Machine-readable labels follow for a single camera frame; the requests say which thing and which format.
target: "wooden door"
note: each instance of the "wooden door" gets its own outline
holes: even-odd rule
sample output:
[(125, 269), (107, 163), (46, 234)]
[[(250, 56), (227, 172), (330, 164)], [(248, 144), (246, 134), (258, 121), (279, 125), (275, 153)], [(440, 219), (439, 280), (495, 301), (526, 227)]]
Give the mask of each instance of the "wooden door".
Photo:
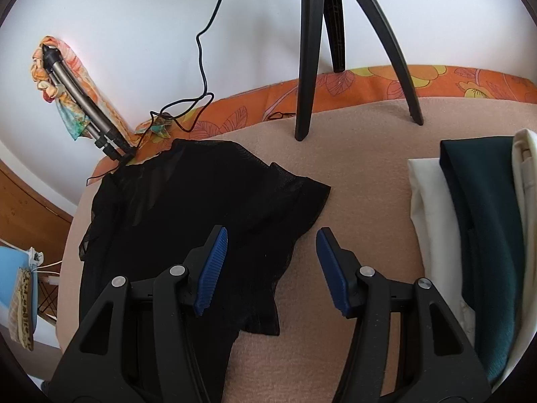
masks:
[(71, 221), (0, 161), (0, 238), (23, 250), (43, 252), (46, 265), (62, 259)]

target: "wooden furniture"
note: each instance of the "wooden furniture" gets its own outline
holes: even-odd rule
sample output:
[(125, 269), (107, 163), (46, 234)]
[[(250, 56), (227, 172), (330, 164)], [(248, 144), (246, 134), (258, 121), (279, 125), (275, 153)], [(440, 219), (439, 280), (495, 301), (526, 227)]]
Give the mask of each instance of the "wooden furniture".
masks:
[[(43, 252), (43, 265), (47, 265), (62, 259), (71, 222), (71, 215), (31, 189), (0, 161), (0, 238), (24, 250), (34, 247)], [(48, 270), (60, 272), (60, 268), (56, 265)], [(40, 280), (39, 312), (56, 316), (56, 304), (57, 286)]]

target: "black mesh fabric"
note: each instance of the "black mesh fabric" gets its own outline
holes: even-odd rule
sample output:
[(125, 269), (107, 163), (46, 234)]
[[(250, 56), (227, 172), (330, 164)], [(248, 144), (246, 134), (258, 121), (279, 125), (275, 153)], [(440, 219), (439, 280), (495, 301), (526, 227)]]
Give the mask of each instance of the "black mesh fabric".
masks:
[(279, 334), (276, 284), (329, 192), (226, 141), (175, 140), (169, 151), (104, 176), (80, 246), (80, 319), (112, 278), (156, 277), (222, 224), (228, 253), (213, 301), (188, 321), (209, 396), (220, 401), (238, 331)]

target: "orange floral fabric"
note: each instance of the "orange floral fabric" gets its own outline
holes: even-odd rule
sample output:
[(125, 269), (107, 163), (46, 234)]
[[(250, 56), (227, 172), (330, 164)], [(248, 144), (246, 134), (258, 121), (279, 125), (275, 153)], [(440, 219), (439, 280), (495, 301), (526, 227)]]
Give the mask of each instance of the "orange floral fabric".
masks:
[[(490, 98), (537, 103), (537, 87), (528, 79), (457, 66), (410, 65), (409, 70), (420, 97)], [(170, 149), (175, 138), (201, 140), (263, 121), (293, 116), (296, 113), (297, 87), (298, 80), (289, 80), (215, 101), (203, 112), (191, 133), (182, 131), (173, 123), (167, 129), (169, 138), (147, 135), (151, 143), (145, 143), (139, 149), (133, 162), (141, 163)], [(313, 112), (399, 98), (404, 98), (404, 94), (391, 66), (320, 74)], [(181, 125), (190, 128), (198, 111), (194, 109), (180, 118)], [(99, 162), (93, 176), (103, 174), (114, 166), (114, 162), (105, 158)]]

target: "tripod leg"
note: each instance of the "tripod leg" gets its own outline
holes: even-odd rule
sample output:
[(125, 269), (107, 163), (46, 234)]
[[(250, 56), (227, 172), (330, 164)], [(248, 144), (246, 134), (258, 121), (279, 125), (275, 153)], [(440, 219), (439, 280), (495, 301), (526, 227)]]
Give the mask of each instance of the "tripod leg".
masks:
[(328, 42), (332, 53), (334, 72), (345, 71), (345, 29), (341, 0), (324, 0), (324, 22), (327, 25)]
[(324, 0), (302, 0), (300, 69), (295, 127), (297, 141), (302, 141), (309, 132), (321, 49), (323, 6)]
[(423, 116), (420, 109), (420, 104), (418, 102), (418, 97), (416, 95), (416, 89), (414, 88), (414, 84), (410, 78), (410, 72), (404, 60), (403, 53), (399, 48), (399, 44), (397, 43), (394, 32), (391, 30), (388, 20), (382, 13), (382, 9), (380, 8), (377, 0), (356, 1), (358, 1), (358, 4), (362, 7), (362, 10), (369, 18), (370, 23), (377, 32), (380, 42), (382, 42), (382, 45), (390, 58), (391, 64), (394, 67), (395, 73), (397, 74), (397, 78), (399, 79), (401, 87), (403, 88), (406, 102), (408, 103), (410, 110), (410, 116), (415, 123), (422, 126)]

